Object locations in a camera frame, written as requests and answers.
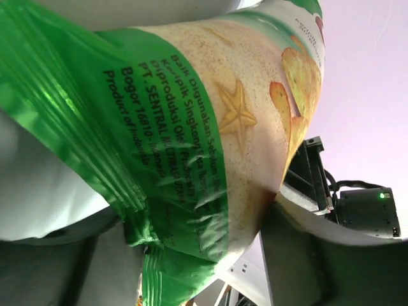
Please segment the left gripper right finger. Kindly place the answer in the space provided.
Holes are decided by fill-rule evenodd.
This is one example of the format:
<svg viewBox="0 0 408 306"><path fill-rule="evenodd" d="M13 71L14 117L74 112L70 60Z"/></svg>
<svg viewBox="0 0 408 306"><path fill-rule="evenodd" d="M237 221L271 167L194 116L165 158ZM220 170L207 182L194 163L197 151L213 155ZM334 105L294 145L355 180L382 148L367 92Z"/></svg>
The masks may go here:
<svg viewBox="0 0 408 306"><path fill-rule="evenodd" d="M278 194L261 245L273 305L407 305L407 242L319 217Z"/></svg>

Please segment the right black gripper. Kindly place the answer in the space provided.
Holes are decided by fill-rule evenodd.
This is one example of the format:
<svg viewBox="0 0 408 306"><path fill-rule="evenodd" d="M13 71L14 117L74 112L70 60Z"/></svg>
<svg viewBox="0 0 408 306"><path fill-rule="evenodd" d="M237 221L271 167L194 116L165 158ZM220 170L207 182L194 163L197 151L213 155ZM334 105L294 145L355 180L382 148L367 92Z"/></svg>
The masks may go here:
<svg viewBox="0 0 408 306"><path fill-rule="evenodd" d="M335 180L325 170L320 137L303 141L289 165L282 195L345 228L377 238L400 238L393 192L362 180Z"/></svg>

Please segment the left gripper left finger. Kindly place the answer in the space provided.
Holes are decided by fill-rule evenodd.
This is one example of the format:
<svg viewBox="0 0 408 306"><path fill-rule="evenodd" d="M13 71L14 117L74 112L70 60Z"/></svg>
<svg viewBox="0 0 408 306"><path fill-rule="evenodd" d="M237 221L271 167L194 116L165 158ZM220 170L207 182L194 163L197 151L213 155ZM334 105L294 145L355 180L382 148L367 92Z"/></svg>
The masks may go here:
<svg viewBox="0 0 408 306"><path fill-rule="evenodd" d="M1 305L135 305L143 248L120 221L87 238L1 242Z"/></svg>

